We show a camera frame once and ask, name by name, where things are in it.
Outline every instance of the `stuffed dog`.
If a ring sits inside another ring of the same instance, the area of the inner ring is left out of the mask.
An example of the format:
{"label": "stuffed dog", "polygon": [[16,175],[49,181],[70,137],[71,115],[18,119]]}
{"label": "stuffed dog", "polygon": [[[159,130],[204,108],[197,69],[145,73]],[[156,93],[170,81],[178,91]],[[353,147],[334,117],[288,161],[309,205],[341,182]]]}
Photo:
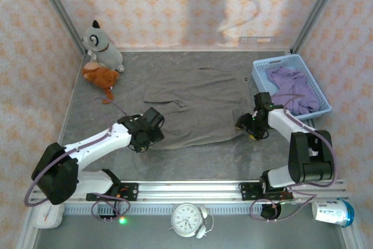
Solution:
{"label": "stuffed dog", "polygon": [[101,66],[119,72],[124,70],[122,54],[109,41],[109,37],[100,29],[97,21],[93,21],[92,27],[86,30],[82,41],[84,47],[88,50],[88,54],[97,58],[97,62]]}
{"label": "stuffed dog", "polygon": [[[102,88],[105,91],[105,94],[108,99],[113,100],[114,96],[111,92],[112,87],[114,87],[115,82],[119,77],[119,73],[114,70],[110,70],[97,62],[88,62],[83,70],[83,77],[86,78],[89,82],[94,83],[96,86]],[[109,104],[110,101],[103,100],[104,104]]]}

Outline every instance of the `green led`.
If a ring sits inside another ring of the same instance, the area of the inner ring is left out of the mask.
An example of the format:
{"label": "green led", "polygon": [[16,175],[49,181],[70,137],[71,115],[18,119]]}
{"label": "green led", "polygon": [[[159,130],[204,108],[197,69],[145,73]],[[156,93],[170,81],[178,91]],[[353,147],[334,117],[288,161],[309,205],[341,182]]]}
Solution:
{"label": "green led", "polygon": [[126,224],[126,223],[127,223],[127,219],[124,218],[124,217],[120,217],[120,219],[119,219],[119,224],[124,225],[124,224]]}

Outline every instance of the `plastic basket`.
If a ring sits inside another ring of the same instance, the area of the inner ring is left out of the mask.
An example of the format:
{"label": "plastic basket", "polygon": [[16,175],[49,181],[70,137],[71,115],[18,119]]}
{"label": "plastic basket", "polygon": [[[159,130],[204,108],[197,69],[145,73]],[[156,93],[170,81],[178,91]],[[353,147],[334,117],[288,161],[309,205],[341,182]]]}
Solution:
{"label": "plastic basket", "polygon": [[324,94],[321,92],[320,87],[317,85],[314,77],[308,70],[300,55],[285,55],[283,57],[267,58],[260,59],[259,61],[254,61],[254,67],[252,68],[252,77],[254,78],[255,84],[260,92],[269,92],[271,95],[273,95],[278,91],[279,88],[268,80],[266,70],[279,66],[285,66],[287,68],[302,71],[306,75],[308,84],[312,87],[320,102],[319,111],[298,115],[295,116],[296,118],[298,118],[299,120],[307,120],[320,117],[322,114],[330,112],[332,110],[332,106],[330,106]]}

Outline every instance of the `purple towel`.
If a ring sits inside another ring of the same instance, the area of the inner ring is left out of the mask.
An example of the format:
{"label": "purple towel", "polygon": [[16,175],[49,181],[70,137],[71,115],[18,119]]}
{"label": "purple towel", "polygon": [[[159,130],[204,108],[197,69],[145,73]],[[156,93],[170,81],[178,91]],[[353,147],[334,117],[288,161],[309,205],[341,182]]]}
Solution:
{"label": "purple towel", "polygon": [[268,80],[279,88],[276,94],[272,96],[274,104],[284,105],[292,98],[291,96],[279,96],[281,94],[303,94],[305,97],[293,100],[287,105],[287,109],[294,115],[319,111],[319,100],[301,71],[280,66],[278,68],[267,69],[266,73]]}

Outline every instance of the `floor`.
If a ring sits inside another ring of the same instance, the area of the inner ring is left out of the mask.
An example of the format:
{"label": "floor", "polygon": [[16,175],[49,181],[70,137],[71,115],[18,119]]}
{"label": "floor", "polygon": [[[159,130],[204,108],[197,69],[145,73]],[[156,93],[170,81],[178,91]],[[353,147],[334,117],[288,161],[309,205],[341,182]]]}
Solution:
{"label": "floor", "polygon": [[[128,114],[139,114],[146,79],[160,68],[173,65],[240,71],[247,76],[252,98],[258,92],[251,76],[252,62],[277,57],[282,52],[125,52],[125,71],[117,81],[115,101]],[[100,110],[116,122],[119,110],[99,101],[101,89],[80,77],[72,100],[62,144],[88,138],[108,127],[95,111]],[[254,141],[247,134],[233,140],[176,150],[148,150],[136,154],[128,148],[116,150],[89,165],[85,170],[110,169],[121,180],[248,180],[257,179],[263,171],[287,164],[288,143],[276,131],[268,139]]]}
{"label": "floor", "polygon": [[[281,215],[286,216],[294,206],[283,208]],[[34,249],[346,248],[340,226],[313,220],[310,205],[291,219],[276,223],[257,222],[248,215],[215,215],[212,232],[200,240],[167,231],[170,219],[169,215],[127,216],[127,224],[121,225],[103,223],[91,216],[66,216],[58,228],[39,230]]]}

